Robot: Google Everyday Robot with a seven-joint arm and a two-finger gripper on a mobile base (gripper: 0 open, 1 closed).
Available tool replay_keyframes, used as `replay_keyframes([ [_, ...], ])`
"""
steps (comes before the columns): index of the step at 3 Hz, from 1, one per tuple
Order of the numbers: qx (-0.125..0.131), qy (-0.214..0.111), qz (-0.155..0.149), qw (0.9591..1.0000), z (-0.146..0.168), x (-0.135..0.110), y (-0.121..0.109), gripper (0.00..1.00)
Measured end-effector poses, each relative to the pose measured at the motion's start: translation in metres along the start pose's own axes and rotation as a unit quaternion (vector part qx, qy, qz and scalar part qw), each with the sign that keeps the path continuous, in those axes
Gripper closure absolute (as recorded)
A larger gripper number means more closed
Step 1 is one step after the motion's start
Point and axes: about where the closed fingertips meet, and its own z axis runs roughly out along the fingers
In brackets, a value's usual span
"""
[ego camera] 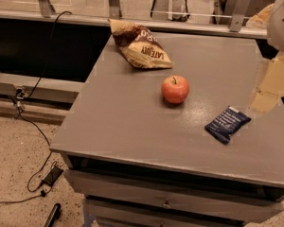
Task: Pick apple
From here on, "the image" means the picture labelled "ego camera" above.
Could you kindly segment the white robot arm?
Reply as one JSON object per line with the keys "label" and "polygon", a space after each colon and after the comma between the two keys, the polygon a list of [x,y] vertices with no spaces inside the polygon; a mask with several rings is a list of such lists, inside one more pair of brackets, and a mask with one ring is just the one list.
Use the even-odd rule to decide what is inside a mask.
{"label": "white robot arm", "polygon": [[284,0],[275,0],[250,18],[247,25],[265,28],[267,43],[278,51],[270,60],[263,81],[251,103],[254,111],[268,113],[284,97]]}

